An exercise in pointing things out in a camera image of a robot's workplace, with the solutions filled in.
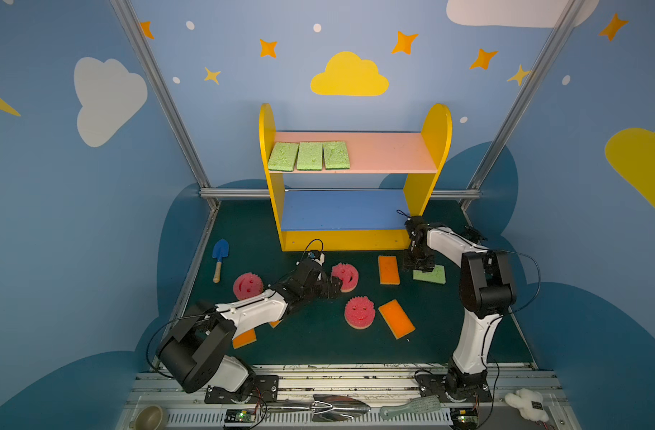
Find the green sponge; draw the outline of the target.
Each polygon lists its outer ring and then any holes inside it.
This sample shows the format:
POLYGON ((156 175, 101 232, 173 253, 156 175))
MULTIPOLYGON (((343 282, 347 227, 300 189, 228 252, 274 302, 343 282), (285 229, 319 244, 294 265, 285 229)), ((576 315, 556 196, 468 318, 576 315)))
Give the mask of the green sponge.
POLYGON ((346 142, 323 143, 323 156, 326 170, 341 170, 351 167, 346 142))
POLYGON ((431 272, 413 270, 415 281, 444 285, 447 282, 446 270, 443 265, 435 265, 431 272))
POLYGON ((323 143, 302 142, 296 161, 298 171, 321 171, 323 169, 323 143))
POLYGON ((269 171, 293 172, 298 157, 298 143, 275 143, 267 166, 269 171))

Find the pink smiley sponge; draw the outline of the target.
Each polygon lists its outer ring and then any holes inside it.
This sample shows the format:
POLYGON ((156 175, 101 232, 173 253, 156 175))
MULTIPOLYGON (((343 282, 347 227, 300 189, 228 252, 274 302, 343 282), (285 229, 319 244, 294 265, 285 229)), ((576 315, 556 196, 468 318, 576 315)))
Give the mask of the pink smiley sponge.
POLYGON ((331 275, 340 279, 342 282, 342 293, 349 293, 355 290, 359 282, 358 270, 349 263, 338 263, 332 268, 331 275))
POLYGON ((251 272, 243 273, 233 283, 232 291, 238 300, 245 300, 263 293, 264 282, 251 272))
POLYGON ((367 297, 352 297, 345 305, 345 321, 356 330, 369 328, 375 320, 375 306, 367 297))

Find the pink smiley sponge front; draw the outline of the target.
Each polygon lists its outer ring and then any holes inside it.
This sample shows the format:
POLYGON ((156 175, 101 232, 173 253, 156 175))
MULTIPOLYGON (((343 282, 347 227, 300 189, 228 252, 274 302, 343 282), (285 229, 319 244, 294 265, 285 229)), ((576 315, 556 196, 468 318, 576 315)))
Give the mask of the pink smiley sponge front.
POLYGON ((367 297, 352 297, 345 305, 345 321, 356 330, 369 328, 375 320, 375 306, 367 297))

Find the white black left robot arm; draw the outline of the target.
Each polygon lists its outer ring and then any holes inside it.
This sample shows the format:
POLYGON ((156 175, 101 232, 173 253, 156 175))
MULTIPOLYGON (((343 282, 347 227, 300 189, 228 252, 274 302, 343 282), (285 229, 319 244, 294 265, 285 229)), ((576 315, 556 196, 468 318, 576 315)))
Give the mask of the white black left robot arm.
POLYGON ((209 385, 247 399, 254 391, 255 373, 228 354, 234 340, 263 324, 283 320, 314 299, 337 298, 343 281, 326 271, 324 263, 322 252, 310 252, 292 273, 255 297, 197 304, 191 315, 165 324, 155 358, 186 393, 209 385))

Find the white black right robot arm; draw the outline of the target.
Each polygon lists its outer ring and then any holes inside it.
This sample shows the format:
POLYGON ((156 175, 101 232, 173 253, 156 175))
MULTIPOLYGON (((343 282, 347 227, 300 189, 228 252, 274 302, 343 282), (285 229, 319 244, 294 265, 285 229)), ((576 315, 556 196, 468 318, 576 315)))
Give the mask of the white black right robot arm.
POLYGON ((446 380, 458 387, 478 385, 487 376, 497 325, 517 300, 508 253, 488 249, 450 227, 434 227, 421 216, 408 217, 404 226, 410 239, 406 269, 432 272, 438 254, 460 269, 458 292, 465 308, 464 322, 446 380))

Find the yellow shelf with coloured boards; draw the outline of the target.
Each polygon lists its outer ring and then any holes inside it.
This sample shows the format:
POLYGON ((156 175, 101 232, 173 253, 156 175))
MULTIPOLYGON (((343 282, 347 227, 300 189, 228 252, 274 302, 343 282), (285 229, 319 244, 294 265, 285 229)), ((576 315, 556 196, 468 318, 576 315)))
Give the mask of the yellow shelf with coloured boards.
POLYGON ((434 105, 422 130, 404 132, 279 132, 273 109, 261 106, 258 139, 275 225, 284 252, 301 251, 314 238, 327 251, 400 250, 408 246, 406 215, 424 213, 446 164, 453 134, 450 109, 434 105), (271 170, 277 143, 345 143, 350 167, 343 175, 403 175, 400 189, 288 189, 286 173, 271 170))

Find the red toy fire extinguisher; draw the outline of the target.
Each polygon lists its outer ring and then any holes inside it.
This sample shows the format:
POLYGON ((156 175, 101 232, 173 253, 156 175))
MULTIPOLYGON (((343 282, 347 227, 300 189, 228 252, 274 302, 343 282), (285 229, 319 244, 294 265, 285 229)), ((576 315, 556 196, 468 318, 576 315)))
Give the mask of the red toy fire extinguisher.
POLYGON ((471 226, 465 227, 463 236, 476 244, 481 244, 483 243, 483 241, 487 240, 486 236, 481 234, 481 232, 478 229, 471 226))

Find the blue toy shovel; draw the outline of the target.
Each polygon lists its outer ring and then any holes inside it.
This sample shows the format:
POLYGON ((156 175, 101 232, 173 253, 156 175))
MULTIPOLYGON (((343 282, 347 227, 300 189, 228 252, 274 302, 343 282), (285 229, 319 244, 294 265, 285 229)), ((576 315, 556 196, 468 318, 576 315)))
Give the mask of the blue toy shovel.
POLYGON ((214 244, 213 258, 216 261, 216 264, 215 264, 213 282, 215 284, 219 283, 221 280, 223 260, 229 256, 229 252, 230 252, 230 247, 226 239, 219 239, 214 244))

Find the silver metal trowel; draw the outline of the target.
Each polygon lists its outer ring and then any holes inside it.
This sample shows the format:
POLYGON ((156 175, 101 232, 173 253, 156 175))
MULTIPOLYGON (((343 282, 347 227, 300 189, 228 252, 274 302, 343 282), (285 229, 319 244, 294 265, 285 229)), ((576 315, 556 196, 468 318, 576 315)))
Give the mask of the silver metal trowel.
POLYGON ((264 406, 266 413, 309 412, 312 422, 354 421, 371 412, 371 406, 349 396, 315 394, 312 401, 277 401, 264 406))

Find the pale green brush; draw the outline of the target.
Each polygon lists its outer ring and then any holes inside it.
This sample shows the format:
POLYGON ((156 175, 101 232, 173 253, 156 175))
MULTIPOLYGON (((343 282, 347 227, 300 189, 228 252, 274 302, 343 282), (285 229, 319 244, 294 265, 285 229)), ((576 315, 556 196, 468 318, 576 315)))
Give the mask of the pale green brush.
POLYGON ((384 420, 395 419, 404 414, 427 414, 441 409, 438 396, 426 396, 411 399, 406 404, 398 406, 384 406, 379 409, 379 417, 384 420))

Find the left green circuit board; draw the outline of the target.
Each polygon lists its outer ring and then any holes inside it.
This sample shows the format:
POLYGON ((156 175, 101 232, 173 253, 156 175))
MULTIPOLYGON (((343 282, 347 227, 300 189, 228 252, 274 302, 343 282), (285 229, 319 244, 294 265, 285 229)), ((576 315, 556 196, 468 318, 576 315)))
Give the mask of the left green circuit board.
POLYGON ((253 410, 226 410, 223 418, 223 428, 252 427, 257 422, 257 414, 253 410))

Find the green circuit board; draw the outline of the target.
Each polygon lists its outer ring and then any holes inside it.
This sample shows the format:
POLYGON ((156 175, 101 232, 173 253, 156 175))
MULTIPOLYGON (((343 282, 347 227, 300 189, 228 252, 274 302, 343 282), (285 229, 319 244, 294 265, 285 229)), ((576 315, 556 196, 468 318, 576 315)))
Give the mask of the green circuit board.
POLYGON ((471 408, 454 408, 450 410, 452 421, 451 428, 454 430, 476 430, 479 426, 478 411, 471 408))
POLYGON ((257 414, 253 410, 226 410, 223 418, 223 428, 252 427, 257 422, 257 414))

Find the right green circuit board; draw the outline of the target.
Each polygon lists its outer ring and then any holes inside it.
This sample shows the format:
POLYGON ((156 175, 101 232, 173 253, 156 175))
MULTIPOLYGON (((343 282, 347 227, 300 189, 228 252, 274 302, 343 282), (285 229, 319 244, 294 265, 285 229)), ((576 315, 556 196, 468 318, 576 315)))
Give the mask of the right green circuit board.
POLYGON ((451 428, 454 430, 476 430, 479 426, 478 411, 471 408, 454 408, 450 410, 452 421, 451 428))

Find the white plush toy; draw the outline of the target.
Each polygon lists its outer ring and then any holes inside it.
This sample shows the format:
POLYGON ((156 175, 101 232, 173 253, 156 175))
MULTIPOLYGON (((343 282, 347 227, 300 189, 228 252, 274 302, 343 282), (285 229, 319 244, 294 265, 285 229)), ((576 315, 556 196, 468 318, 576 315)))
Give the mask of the white plush toy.
POLYGON ((548 423, 550 420, 544 408, 544 396, 540 392, 522 388, 506 394, 504 401, 511 408, 518 410, 525 420, 542 423, 548 423))

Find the beige bowl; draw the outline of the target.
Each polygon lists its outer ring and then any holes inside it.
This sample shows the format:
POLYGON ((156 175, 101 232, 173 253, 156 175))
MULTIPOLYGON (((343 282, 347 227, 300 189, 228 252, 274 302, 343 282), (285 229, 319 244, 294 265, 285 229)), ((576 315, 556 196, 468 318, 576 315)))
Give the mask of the beige bowl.
POLYGON ((168 422, 168 414, 158 405, 147 406, 137 413, 129 425, 133 430, 164 430, 168 422))

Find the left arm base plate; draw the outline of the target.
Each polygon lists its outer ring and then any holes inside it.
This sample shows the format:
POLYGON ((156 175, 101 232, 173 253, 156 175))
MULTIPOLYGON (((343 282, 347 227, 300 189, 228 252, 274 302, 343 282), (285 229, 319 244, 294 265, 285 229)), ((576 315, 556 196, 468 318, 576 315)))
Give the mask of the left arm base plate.
POLYGON ((250 404, 258 400, 277 401, 279 376, 250 376, 235 392, 209 385, 205 392, 205 404, 250 404))

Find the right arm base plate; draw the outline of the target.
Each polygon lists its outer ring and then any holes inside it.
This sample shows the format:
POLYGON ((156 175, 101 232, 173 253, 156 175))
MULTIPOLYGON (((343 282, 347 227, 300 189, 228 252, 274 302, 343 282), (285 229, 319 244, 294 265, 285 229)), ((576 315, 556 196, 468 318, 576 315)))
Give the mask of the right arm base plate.
POLYGON ((487 383, 487 372, 480 374, 433 374, 417 371, 414 381, 422 397, 437 396, 441 402, 492 402, 492 390, 487 383))

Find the aluminium rail base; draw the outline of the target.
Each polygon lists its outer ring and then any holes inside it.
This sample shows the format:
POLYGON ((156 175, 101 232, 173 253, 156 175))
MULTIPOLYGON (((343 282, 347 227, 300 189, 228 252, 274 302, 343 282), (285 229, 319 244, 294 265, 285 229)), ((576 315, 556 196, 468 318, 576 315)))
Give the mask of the aluminium rail base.
POLYGON ((492 402, 441 402, 441 409, 427 414, 404 414, 391 420, 379 417, 384 406, 406 404, 422 397, 414 381, 417 371, 444 374, 439 364, 365 364, 365 365, 260 365, 258 376, 279 376, 277 401, 312 401, 315 394, 343 395, 363 401, 371 412, 343 422, 312 422, 309 412, 266 413, 271 402, 258 400, 250 404, 205 404, 207 387, 193 393, 155 373, 138 374, 119 418, 119 429, 129 425, 147 406, 158 405, 168 414, 165 429, 225 429, 226 410, 253 410, 257 414, 254 429, 449 429, 450 410, 477 408, 484 429, 578 429, 580 424, 569 405, 560 381, 552 371, 535 370, 527 363, 490 365, 487 383, 492 402), (526 388, 544 396, 549 422, 533 422, 521 417, 518 410, 504 401, 506 394, 526 388))

